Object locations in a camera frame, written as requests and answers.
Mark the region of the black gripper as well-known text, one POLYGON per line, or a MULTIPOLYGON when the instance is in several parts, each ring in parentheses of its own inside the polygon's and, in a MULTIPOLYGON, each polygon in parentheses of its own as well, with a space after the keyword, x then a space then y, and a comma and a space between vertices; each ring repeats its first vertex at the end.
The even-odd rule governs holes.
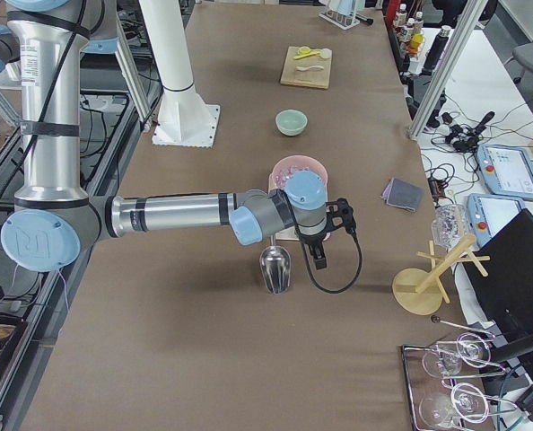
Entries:
POLYGON ((328 233, 344 228, 348 234, 354 236, 354 210, 345 198, 327 202, 324 209, 321 221, 314 226, 298 224, 298 237, 309 244, 316 269, 323 269, 328 265, 323 246, 328 233))

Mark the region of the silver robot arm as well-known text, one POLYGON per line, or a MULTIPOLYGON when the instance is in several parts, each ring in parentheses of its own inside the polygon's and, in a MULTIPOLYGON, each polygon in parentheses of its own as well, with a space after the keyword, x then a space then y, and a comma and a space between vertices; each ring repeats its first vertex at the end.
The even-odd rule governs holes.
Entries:
POLYGON ((0 240, 7 256, 38 272, 72 263, 96 242, 126 233, 228 225, 241 244, 292 228, 306 259, 327 265, 323 242, 355 234, 345 199, 329 201, 315 172, 294 173, 271 192, 92 198, 80 181, 80 55, 92 42, 117 45, 112 1, 12 1, 20 41, 24 183, 0 240))

